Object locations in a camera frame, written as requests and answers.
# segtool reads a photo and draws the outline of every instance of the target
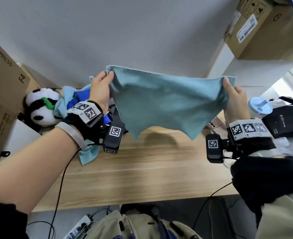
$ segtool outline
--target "panda plush toy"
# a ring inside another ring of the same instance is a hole
[[[41,88],[32,91],[24,99],[25,122],[34,130],[58,124],[62,118],[54,115],[55,104],[60,94],[53,89]]]

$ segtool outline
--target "teal towel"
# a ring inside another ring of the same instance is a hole
[[[169,76],[109,65],[110,92],[121,121],[134,139],[151,127],[180,130],[192,140],[226,107],[223,78]],[[235,78],[229,77],[234,86]]]

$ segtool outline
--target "barcode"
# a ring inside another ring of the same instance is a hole
[[[240,37],[240,41],[242,41],[244,38],[246,38],[248,33],[251,31],[251,29],[256,25],[256,23],[254,22],[254,19],[252,19],[252,20],[253,20],[253,24],[248,28],[248,30],[246,30],[246,32],[243,34],[243,36]]]

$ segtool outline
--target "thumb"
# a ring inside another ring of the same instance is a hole
[[[103,78],[102,82],[105,82],[106,84],[110,84],[111,81],[113,80],[114,77],[114,72],[110,71],[109,74]]]
[[[231,95],[231,94],[237,94],[236,90],[234,89],[233,85],[229,82],[228,77],[223,78],[223,88],[225,91]]]

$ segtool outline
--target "black sleeve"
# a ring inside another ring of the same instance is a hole
[[[255,213],[257,225],[261,206],[293,193],[293,159],[243,156],[231,167],[234,187],[248,208]]]
[[[27,214],[17,211],[16,205],[0,203],[0,238],[28,239],[27,219]]]

